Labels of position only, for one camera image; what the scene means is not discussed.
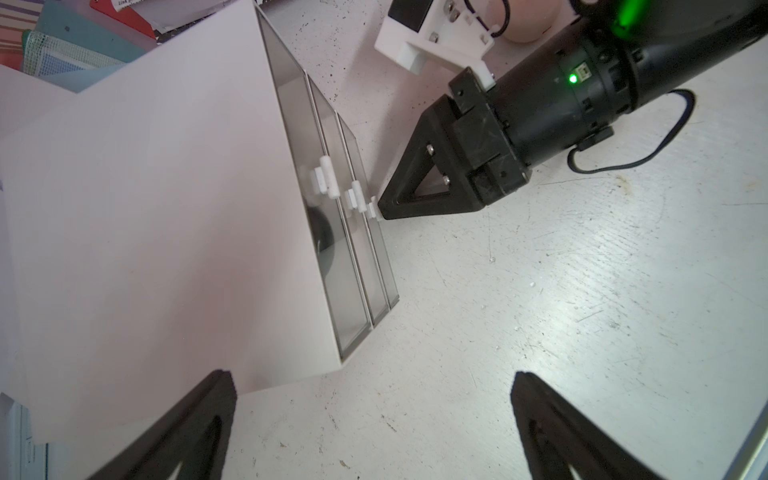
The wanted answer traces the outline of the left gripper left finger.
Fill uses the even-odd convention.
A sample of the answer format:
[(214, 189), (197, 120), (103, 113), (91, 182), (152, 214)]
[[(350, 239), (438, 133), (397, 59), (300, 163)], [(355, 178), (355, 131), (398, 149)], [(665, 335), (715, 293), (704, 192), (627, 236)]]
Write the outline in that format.
[(237, 392), (230, 372), (215, 370), (93, 479), (220, 479)]

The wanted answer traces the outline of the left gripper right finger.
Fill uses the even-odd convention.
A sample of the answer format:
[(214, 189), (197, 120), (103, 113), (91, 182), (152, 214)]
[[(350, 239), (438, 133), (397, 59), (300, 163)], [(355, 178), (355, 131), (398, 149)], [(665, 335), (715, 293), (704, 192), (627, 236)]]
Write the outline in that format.
[(517, 372), (510, 400), (532, 478), (659, 477), (537, 375)]

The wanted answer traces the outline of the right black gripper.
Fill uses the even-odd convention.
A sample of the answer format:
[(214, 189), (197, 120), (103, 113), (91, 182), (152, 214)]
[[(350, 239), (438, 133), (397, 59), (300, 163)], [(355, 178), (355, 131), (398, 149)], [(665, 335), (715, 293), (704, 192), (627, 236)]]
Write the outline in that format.
[(378, 201), (387, 220), (479, 211), (526, 186), (530, 168), (470, 68), (419, 117)]

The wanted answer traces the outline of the white three-drawer box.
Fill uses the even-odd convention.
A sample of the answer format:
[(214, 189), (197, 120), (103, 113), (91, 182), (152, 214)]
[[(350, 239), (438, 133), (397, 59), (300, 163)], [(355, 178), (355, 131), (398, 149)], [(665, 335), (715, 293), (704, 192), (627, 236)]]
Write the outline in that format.
[(1, 142), (40, 443), (340, 369), (398, 302), (356, 138), (237, 1)]

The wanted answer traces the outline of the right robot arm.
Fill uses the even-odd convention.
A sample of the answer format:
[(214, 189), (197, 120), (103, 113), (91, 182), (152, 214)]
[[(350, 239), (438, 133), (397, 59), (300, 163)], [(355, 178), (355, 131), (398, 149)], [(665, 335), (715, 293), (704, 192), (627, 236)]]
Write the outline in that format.
[(532, 169), (610, 137), (621, 116), (767, 34), (763, 1), (576, 1), (575, 20), (501, 77), (484, 62), (495, 33), (451, 1), (396, 1), (377, 49), (412, 72), (454, 72), (420, 116), (378, 207), (389, 220), (475, 212), (525, 186)]

